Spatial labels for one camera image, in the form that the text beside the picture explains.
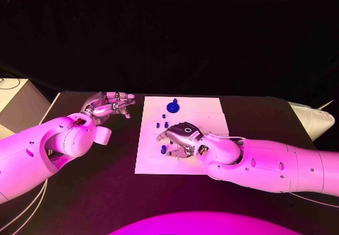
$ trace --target cable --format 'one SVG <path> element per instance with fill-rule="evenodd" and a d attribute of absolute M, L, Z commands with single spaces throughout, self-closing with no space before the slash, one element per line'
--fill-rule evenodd
<path fill-rule="evenodd" d="M 33 201 L 31 202 L 29 206 L 26 207 L 26 209 L 22 211 L 22 213 L 12 219 L 12 221 L 0 228 L 0 232 L 7 228 L 7 226 L 18 220 L 18 218 L 23 215 L 23 213 L 26 212 L 26 210 L 31 208 L 32 204 L 35 203 L 35 201 L 38 200 L 41 194 L 42 194 L 42 191 L 46 191 L 46 186 L 48 186 L 48 180 L 45 180 L 45 184 L 41 188 L 41 192 L 39 194 L 36 195 Z"/>
<path fill-rule="evenodd" d="M 312 201 L 312 202 L 315 202 L 315 203 L 323 204 L 325 206 L 339 208 L 339 206 L 335 206 L 335 205 L 326 204 L 326 203 L 323 203 L 323 202 L 315 201 L 315 200 L 312 200 L 312 199 L 309 199 L 309 198 L 306 198 L 306 197 L 302 197 L 302 196 L 296 195 L 296 194 L 292 193 L 292 192 L 290 192 L 290 194 L 295 195 L 296 197 L 300 197 L 300 198 L 305 199 L 305 200 L 309 200 L 309 201 Z"/>
<path fill-rule="evenodd" d="M 15 234 L 20 231 L 20 229 L 22 229 L 22 228 L 23 228 L 23 226 L 26 225 L 28 221 L 31 220 L 31 218 L 32 218 L 32 216 L 33 216 L 33 214 L 35 214 L 35 212 L 36 212 L 36 210 L 38 210 L 38 208 L 39 208 L 41 202 L 42 202 L 42 200 L 44 200 L 44 196 L 45 196 L 46 188 L 48 188 L 48 180 L 45 181 L 45 189 L 44 189 L 44 193 L 42 193 L 41 201 L 39 201 L 39 203 L 38 203 L 38 206 L 36 206 L 36 208 L 35 208 L 35 211 L 32 212 L 31 217 L 26 219 L 26 221 L 25 221 L 23 225 L 20 226 L 20 228 L 16 230 L 16 232 L 15 232 L 12 235 L 15 235 Z"/>
<path fill-rule="evenodd" d="M 13 76 L 13 75 L 10 75 L 7 73 L 3 73 L 2 75 L 9 75 L 13 78 L 16 78 L 18 79 L 18 85 L 15 87 L 10 87 L 10 88 L 0 88 L 0 90 L 12 90 L 12 89 L 15 89 L 20 85 L 20 79 L 16 76 Z"/>

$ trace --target paper sheet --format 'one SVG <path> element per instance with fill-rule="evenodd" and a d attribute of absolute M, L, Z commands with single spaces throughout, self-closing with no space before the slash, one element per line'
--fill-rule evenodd
<path fill-rule="evenodd" d="M 181 109 L 178 113 L 172 114 L 168 112 L 166 106 L 175 98 Z M 220 98 L 160 96 L 145 98 L 136 174 L 207 174 L 195 156 L 183 159 L 160 153 L 162 145 L 166 146 L 168 152 L 179 148 L 178 144 L 170 144 L 169 138 L 162 141 L 156 140 L 158 135 L 166 130 L 165 122 L 169 122 L 170 127 L 185 121 L 198 126 L 202 133 L 211 131 L 224 136 L 230 134 Z"/>

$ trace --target blue object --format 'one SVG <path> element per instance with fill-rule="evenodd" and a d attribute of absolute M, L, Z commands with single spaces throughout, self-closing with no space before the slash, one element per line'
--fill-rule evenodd
<path fill-rule="evenodd" d="M 162 146 L 162 154 L 166 154 L 166 146 Z"/>
<path fill-rule="evenodd" d="M 179 111 L 178 100 L 175 99 L 172 103 L 168 104 L 168 111 L 176 113 Z"/>

